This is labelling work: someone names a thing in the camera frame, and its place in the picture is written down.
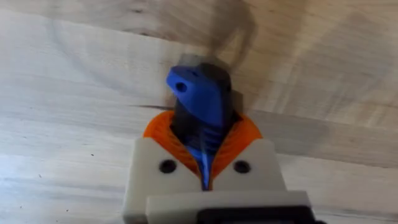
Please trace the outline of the right gripper white and orange right finger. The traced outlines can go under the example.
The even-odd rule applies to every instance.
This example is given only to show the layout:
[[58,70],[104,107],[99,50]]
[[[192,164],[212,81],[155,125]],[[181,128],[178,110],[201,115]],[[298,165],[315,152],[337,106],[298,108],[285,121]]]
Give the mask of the right gripper white and orange right finger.
[[254,122],[240,114],[212,163],[211,190],[286,191],[274,144],[262,137]]

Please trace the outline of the right gripper white and orange left finger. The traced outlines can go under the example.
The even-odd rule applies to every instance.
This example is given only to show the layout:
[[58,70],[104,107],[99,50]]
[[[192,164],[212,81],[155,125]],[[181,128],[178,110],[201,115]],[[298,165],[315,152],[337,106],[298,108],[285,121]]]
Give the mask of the right gripper white and orange left finger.
[[173,111],[153,118],[132,145],[132,159],[123,204],[125,223],[147,223],[150,196],[201,192],[194,158],[171,131]]

